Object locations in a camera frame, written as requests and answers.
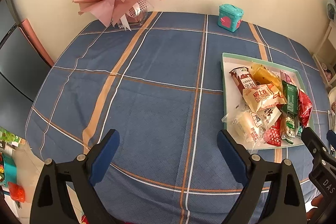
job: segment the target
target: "teal container lid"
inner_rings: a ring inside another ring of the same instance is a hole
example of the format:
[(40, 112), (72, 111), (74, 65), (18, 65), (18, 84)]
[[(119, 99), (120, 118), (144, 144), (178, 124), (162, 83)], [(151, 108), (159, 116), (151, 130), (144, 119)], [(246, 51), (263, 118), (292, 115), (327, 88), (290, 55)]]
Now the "teal container lid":
[(237, 17), (244, 15), (244, 11), (242, 9), (231, 4), (223, 4), (219, 7), (219, 9)]

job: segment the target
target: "hand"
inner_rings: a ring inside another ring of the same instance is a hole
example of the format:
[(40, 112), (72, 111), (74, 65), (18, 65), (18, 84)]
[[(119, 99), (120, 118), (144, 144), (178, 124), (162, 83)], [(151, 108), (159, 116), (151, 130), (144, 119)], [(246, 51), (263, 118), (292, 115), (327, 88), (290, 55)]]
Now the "hand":
[[(323, 196), (322, 195), (319, 195), (317, 196), (316, 198), (314, 198), (312, 201), (311, 201), (311, 205), (314, 206), (314, 207), (319, 207), (320, 206), (320, 203), (321, 201), (323, 200)], [(315, 213), (315, 211), (317, 210), (317, 208), (313, 208), (311, 209), (306, 215), (307, 215), (307, 219), (311, 219)]]

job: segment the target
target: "blue tablecloth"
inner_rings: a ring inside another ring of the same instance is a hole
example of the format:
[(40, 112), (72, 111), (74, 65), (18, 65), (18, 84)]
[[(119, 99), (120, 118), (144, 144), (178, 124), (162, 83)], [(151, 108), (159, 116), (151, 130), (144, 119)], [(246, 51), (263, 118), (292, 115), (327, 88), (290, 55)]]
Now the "blue tablecloth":
[[(221, 223), (242, 189), (216, 143), (224, 114), (222, 53), (298, 70), (325, 143), (330, 105), (304, 46), (247, 22), (231, 33), (217, 19), (153, 12), (132, 31), (90, 23), (51, 69), (33, 104), (26, 125), (32, 151), (43, 160), (70, 161), (114, 128), (120, 147), (95, 187), (113, 216), (142, 224)], [(259, 154), (274, 160), (274, 150)], [(284, 148), (280, 155), (293, 162), (305, 200), (315, 196), (306, 147)]]

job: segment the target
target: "teal container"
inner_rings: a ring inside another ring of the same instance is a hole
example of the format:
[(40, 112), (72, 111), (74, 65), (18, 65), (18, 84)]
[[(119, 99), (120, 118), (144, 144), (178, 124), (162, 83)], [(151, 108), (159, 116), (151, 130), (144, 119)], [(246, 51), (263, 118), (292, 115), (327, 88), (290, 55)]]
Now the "teal container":
[(4, 162), (4, 170), (5, 170), (5, 180), (0, 184), (8, 187), (8, 182), (12, 182), (16, 184), (16, 165), (14, 160), (7, 155), (2, 154), (3, 162)]
[(244, 11), (231, 4), (223, 4), (219, 7), (218, 26), (230, 32), (234, 32), (240, 26)]

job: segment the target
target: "metal pin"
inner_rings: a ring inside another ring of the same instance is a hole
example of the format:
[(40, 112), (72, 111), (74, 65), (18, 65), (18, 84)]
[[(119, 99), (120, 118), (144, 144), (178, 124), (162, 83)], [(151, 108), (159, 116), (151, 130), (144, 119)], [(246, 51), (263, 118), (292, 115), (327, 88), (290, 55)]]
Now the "metal pin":
[(45, 165), (51, 165), (51, 163), (53, 163), (53, 160), (52, 160), (52, 159), (46, 159), (46, 160), (44, 161), (44, 164), (45, 164)]
[(83, 160), (85, 160), (85, 157), (86, 157), (86, 155), (80, 154), (80, 155), (77, 156), (77, 160), (78, 161), (83, 161)]
[(253, 154), (251, 158), (255, 161), (260, 161), (260, 156), (258, 154)]
[(285, 165), (288, 165), (288, 166), (291, 166), (292, 165), (292, 162), (289, 160), (289, 159), (285, 159), (283, 161), (283, 163), (285, 163)]

